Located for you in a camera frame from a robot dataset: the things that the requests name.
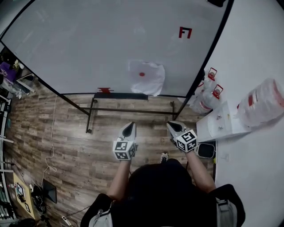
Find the white device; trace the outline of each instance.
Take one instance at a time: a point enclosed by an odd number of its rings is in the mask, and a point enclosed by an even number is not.
[[[183,152],[189,152],[197,146],[197,136],[193,129],[179,121],[167,122],[173,144]]]
[[[136,152],[135,138],[136,124],[134,122],[130,122],[120,129],[112,149],[116,159],[131,160]]]
[[[66,224],[68,226],[72,226],[71,223],[68,221],[68,219],[65,216],[62,216],[62,219],[64,220],[64,222],[66,222]]]
[[[237,106],[225,101],[196,123],[198,141],[224,139],[251,132],[237,117]]]

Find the power strip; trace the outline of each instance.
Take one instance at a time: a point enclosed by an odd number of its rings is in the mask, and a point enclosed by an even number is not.
[[[62,219],[64,220],[64,222],[66,222],[66,224],[68,226],[72,226],[71,223],[68,221],[68,219],[65,216],[62,216]]]

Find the sneaker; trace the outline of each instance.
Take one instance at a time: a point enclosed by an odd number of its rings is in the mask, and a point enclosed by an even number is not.
[[[168,161],[168,159],[169,159],[168,153],[163,152],[163,153],[161,154],[161,161],[160,161],[160,163],[165,163],[165,162]]]
[[[22,92],[19,92],[19,93],[16,95],[16,97],[18,97],[19,99],[21,99],[21,98],[22,98]]]

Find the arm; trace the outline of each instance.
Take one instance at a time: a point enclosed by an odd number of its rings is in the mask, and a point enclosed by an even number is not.
[[[206,193],[209,193],[212,190],[216,189],[213,178],[207,172],[205,166],[200,161],[200,159],[196,156],[196,154],[193,151],[191,151],[191,152],[186,153],[185,155],[188,160],[190,169],[192,171],[192,175],[196,183],[196,186],[200,190]]]
[[[114,179],[110,185],[107,195],[114,200],[121,200],[124,197],[128,183],[131,161],[121,161]]]

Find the wooden floor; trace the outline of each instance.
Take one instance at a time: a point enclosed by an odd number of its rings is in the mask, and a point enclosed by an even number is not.
[[[47,167],[45,157],[52,154],[55,94],[38,82],[35,83],[35,90],[34,94],[23,96],[21,100],[13,99],[12,112],[8,116],[12,123],[11,128],[7,128],[6,136],[15,143],[6,143],[4,151],[5,158],[19,166],[27,184],[31,179],[37,184],[41,183]],[[90,106],[92,95],[68,97],[80,106],[87,107]],[[175,101],[177,108],[180,106],[176,98],[149,98],[148,101],[101,99],[97,106],[171,111],[170,101]],[[194,129],[200,118],[186,107],[178,120]],[[45,174],[45,179],[57,187],[57,204],[47,200],[48,216],[60,218],[79,211],[91,205],[99,193],[107,191],[119,164],[112,154],[112,141],[116,139],[119,129],[130,121],[137,124],[138,144],[131,171],[144,164],[158,163],[164,151],[185,165],[185,155],[170,142],[166,128],[168,120],[171,120],[171,116],[99,111],[91,117],[93,133],[87,134],[87,115],[57,97],[53,129],[55,156],[47,160],[57,168],[57,172],[47,170]],[[212,174],[212,160],[202,161]],[[79,225],[84,213],[72,215],[70,219]],[[66,226],[63,221],[51,221],[51,225]]]

